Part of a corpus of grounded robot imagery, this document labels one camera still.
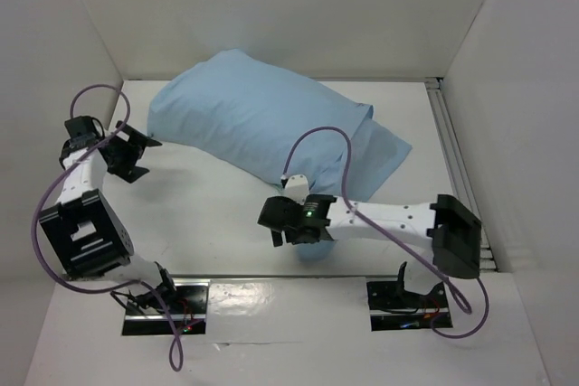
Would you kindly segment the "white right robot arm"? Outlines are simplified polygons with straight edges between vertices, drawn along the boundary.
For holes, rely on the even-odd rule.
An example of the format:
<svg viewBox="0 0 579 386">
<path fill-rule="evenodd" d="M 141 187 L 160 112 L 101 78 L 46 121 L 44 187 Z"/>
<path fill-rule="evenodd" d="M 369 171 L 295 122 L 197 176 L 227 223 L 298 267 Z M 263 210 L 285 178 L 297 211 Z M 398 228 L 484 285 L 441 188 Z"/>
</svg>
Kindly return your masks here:
<svg viewBox="0 0 579 386">
<path fill-rule="evenodd" d="M 391 205 L 349 202 L 311 194 L 298 202 L 285 196 L 267 199 L 258 224 L 271 231 L 273 245 L 321 241 L 386 240 L 409 254 L 415 264 L 399 268 L 394 294 L 416 306 L 440 282 L 480 276 L 481 222 L 457 198 L 440 194 L 433 203 Z"/>
</svg>

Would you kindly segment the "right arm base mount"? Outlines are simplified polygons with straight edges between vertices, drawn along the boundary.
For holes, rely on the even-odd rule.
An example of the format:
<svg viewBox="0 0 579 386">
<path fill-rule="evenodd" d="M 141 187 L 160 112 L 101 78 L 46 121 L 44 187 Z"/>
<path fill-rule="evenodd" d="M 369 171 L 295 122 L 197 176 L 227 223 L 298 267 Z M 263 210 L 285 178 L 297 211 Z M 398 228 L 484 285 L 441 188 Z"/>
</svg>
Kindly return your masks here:
<svg viewBox="0 0 579 386">
<path fill-rule="evenodd" d="M 406 263 L 396 278 L 379 278 L 366 281 L 367 304 L 371 330 L 407 331 L 436 328 L 452 328 L 449 302 L 445 286 L 436 283 L 427 295 L 419 295 L 405 289 L 403 276 Z"/>
</svg>

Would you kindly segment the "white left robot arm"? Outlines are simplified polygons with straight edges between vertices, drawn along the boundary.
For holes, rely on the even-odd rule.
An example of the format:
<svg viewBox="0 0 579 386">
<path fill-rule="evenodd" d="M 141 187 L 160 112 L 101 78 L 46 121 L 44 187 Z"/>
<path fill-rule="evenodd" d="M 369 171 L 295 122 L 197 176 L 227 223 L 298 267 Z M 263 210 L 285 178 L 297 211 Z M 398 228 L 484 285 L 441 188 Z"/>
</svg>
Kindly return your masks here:
<svg viewBox="0 0 579 386">
<path fill-rule="evenodd" d="M 118 121 L 122 137 L 105 136 L 90 116 L 64 123 L 69 139 L 60 164 L 68 172 L 55 204 L 40 212 L 39 222 L 66 276 L 71 280 L 141 281 L 150 285 L 147 303 L 159 313 L 171 311 L 178 290 L 170 274 L 135 251 L 128 230 L 102 191 L 107 174 L 133 184 L 148 173 L 137 165 L 145 150 L 161 143 Z"/>
</svg>

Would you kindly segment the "light blue pillowcase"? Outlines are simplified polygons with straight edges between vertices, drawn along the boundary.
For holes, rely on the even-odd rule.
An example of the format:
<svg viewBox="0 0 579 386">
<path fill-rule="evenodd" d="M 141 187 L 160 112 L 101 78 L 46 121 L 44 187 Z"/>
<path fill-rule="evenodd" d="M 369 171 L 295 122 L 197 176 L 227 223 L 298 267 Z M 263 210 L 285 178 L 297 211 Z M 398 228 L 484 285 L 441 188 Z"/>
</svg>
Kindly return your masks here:
<svg viewBox="0 0 579 386">
<path fill-rule="evenodd" d="M 303 174 L 312 193 L 367 202 L 412 150 L 373 116 L 371 105 L 229 50 L 166 84 L 149 105 L 147 132 L 267 184 Z"/>
</svg>

